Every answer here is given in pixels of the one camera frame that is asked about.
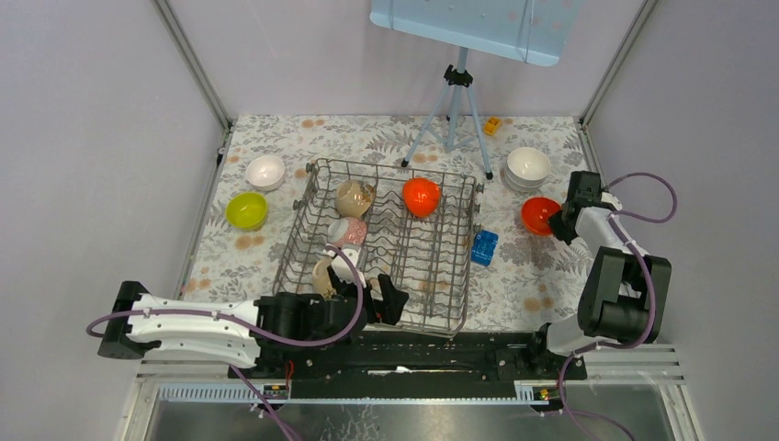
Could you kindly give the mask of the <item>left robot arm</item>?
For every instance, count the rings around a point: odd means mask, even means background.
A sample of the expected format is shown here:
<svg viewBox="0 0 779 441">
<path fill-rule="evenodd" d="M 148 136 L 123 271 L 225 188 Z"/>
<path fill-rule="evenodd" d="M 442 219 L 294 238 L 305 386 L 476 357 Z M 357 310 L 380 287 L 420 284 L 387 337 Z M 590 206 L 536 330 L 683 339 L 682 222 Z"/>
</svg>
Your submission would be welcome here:
<svg viewBox="0 0 779 441">
<path fill-rule="evenodd" d="M 86 332 L 99 339 L 104 358 L 170 351 L 272 378 L 284 368 L 283 351 L 346 343 L 368 324 L 394 326 L 410 298 L 386 274 L 363 289 L 340 280 L 333 285 L 330 299 L 279 291 L 257 300 L 200 303 L 160 298 L 138 281 L 124 281 L 110 314 L 90 322 Z"/>
</svg>

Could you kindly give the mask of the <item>grey wire dish rack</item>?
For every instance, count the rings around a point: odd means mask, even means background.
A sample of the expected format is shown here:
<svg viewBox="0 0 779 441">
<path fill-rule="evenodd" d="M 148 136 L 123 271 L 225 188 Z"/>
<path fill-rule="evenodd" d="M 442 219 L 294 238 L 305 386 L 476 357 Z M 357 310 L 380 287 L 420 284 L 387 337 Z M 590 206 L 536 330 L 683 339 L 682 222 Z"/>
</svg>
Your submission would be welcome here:
<svg viewBox="0 0 779 441">
<path fill-rule="evenodd" d="M 418 170 L 320 158 L 309 174 L 273 283 L 275 292 L 308 293 L 312 271 L 325 256 L 326 230 L 336 221 L 338 187 L 348 180 L 376 191 L 363 216 L 367 238 L 359 269 L 367 278 L 389 276 L 409 294 L 397 324 L 406 332 L 452 337 L 466 323 L 469 304 L 471 245 L 477 196 L 483 184 L 472 175 Z M 441 190 L 433 214 L 414 216 L 405 206 L 402 188 L 412 178 L 426 178 Z"/>
</svg>

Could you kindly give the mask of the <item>yellow-green bowl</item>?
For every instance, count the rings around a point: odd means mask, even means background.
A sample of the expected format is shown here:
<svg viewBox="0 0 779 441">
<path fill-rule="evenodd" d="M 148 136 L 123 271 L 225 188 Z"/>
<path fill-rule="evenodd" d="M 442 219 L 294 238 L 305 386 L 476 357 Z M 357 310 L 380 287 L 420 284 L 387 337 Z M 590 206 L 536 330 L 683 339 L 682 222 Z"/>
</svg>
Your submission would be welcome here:
<svg viewBox="0 0 779 441">
<path fill-rule="evenodd" d="M 244 192 L 227 204 L 225 216 L 230 225 L 244 231 L 259 230 L 267 219 L 268 203 L 255 192 Z"/>
</svg>

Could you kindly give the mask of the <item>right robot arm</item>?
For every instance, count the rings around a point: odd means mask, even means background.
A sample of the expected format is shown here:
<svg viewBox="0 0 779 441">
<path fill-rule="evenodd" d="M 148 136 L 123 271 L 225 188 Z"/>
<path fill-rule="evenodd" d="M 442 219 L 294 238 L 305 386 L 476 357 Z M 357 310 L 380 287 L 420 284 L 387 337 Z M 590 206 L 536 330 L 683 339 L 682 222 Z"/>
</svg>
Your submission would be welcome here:
<svg viewBox="0 0 779 441">
<path fill-rule="evenodd" d="M 566 200 L 548 225 L 553 237 L 567 245 L 583 240 L 593 261 L 576 314 L 547 324 L 544 344 L 526 355 L 536 377 L 552 377 L 562 368 L 563 356 L 597 347 L 632 349 L 659 336 L 672 265 L 625 231 L 621 220 L 628 214 L 599 174 L 571 173 Z"/>
</svg>

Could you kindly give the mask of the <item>orange bowl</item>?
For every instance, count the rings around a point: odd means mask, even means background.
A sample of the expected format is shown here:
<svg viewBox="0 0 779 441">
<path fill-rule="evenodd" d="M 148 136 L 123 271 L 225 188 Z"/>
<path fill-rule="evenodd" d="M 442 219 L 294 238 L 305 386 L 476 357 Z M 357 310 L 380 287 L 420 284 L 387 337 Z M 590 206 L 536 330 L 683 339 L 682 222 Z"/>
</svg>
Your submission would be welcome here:
<svg viewBox="0 0 779 441">
<path fill-rule="evenodd" d="M 561 210 L 560 204 L 550 198 L 529 198 L 521 207 L 520 217 L 525 228 L 539 236 L 552 234 L 549 218 Z"/>
<path fill-rule="evenodd" d="M 418 218 L 433 214 L 441 199 L 441 189 L 432 180 L 415 177 L 405 182 L 402 198 L 406 209 Z"/>
</svg>

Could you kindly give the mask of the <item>white ribbed bowl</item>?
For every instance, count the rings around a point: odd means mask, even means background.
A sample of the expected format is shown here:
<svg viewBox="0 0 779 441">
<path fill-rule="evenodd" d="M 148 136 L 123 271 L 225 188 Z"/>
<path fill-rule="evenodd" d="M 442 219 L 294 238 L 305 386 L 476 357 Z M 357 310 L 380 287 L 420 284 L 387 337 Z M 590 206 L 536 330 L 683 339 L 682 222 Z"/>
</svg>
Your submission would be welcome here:
<svg viewBox="0 0 779 441">
<path fill-rule="evenodd" d="M 502 177 L 504 178 L 505 184 L 515 191 L 532 192 L 532 191 L 537 191 L 539 188 L 542 187 L 542 184 L 525 185 L 525 184 L 518 183 L 514 180 L 513 176 L 507 170 L 502 170 Z"/>
<path fill-rule="evenodd" d="M 541 151 L 531 147 L 519 147 L 506 158 L 508 174 L 519 184 L 534 186 L 542 183 L 551 173 L 551 162 Z"/>
</svg>

